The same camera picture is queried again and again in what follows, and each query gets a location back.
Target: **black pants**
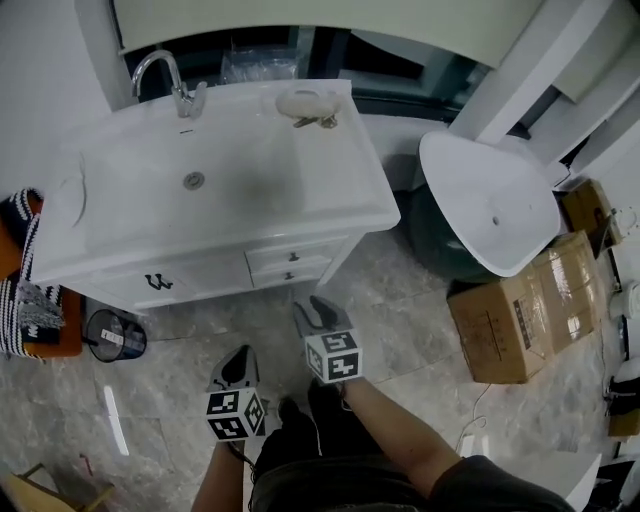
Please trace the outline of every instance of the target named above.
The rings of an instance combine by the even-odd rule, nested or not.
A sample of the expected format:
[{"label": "black pants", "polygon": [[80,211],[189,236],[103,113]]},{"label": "black pants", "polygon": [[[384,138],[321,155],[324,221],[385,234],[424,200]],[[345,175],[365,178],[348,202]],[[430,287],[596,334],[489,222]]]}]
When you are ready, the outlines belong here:
[{"label": "black pants", "polygon": [[315,425],[300,411],[287,415],[282,428],[274,431],[264,442],[255,464],[255,480],[267,471],[290,462],[321,456],[382,453],[356,415],[342,408],[342,399],[335,386],[321,386],[314,381],[308,397]]}]

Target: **wooden chair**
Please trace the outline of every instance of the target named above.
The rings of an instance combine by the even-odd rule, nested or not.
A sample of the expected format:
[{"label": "wooden chair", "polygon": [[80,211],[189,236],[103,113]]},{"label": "wooden chair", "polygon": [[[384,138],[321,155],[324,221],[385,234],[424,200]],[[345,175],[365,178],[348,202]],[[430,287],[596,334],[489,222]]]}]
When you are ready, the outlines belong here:
[{"label": "wooden chair", "polygon": [[29,480],[31,475],[41,469],[44,469],[44,466],[38,464],[23,475],[10,475],[7,479],[7,487],[12,498],[16,501],[16,505],[25,512],[92,512],[115,489],[113,485],[109,485],[93,503],[80,505]]}]

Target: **drain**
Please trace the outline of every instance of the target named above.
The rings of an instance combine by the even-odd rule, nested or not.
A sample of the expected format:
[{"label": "drain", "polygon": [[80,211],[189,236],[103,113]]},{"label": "drain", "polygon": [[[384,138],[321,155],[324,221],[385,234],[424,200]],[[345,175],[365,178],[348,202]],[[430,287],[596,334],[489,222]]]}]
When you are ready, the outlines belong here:
[{"label": "drain", "polygon": [[198,190],[204,183],[204,174],[201,172],[190,172],[184,177],[182,184],[187,190]]}]

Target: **gray shirt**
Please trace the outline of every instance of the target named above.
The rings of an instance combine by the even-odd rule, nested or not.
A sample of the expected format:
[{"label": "gray shirt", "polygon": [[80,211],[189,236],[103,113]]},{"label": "gray shirt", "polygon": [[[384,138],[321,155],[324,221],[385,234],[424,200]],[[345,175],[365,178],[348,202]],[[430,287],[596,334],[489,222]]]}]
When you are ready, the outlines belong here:
[{"label": "gray shirt", "polygon": [[262,475],[252,512],[572,512],[558,495],[500,469],[489,459],[463,459],[423,498],[381,456],[294,462]]}]

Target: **plastic bag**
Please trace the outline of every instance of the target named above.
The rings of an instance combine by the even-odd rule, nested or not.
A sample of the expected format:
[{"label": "plastic bag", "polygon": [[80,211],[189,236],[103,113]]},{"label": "plastic bag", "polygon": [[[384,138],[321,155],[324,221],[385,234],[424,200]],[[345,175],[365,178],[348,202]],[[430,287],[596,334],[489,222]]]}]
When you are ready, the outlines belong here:
[{"label": "plastic bag", "polygon": [[295,48],[228,50],[222,58],[222,83],[295,80],[298,64]]}]

